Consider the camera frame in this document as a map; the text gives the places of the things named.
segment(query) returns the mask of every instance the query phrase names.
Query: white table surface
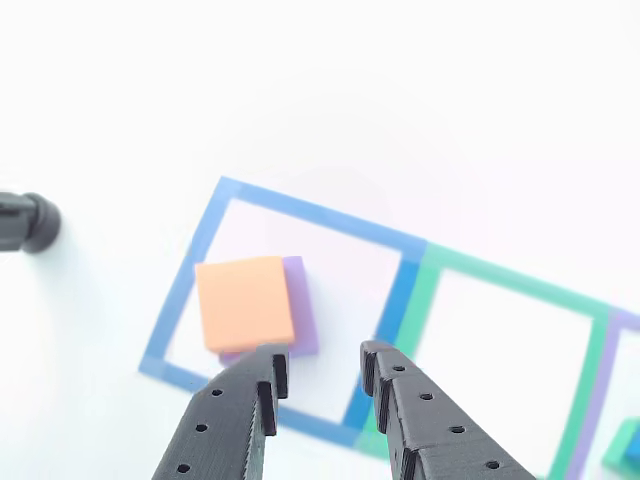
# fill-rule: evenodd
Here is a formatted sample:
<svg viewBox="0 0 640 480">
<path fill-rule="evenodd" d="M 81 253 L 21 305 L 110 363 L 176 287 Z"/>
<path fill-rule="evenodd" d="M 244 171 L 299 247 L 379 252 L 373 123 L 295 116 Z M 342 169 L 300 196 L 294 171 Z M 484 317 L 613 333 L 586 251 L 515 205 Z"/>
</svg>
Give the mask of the white table surface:
<svg viewBox="0 0 640 480">
<path fill-rule="evenodd" d="M 149 478 L 189 396 L 137 373 L 220 175 L 640 312 L 634 0 L 4 2 L 0 471 Z M 266 479 L 390 478 L 281 429 Z"/>
</svg>

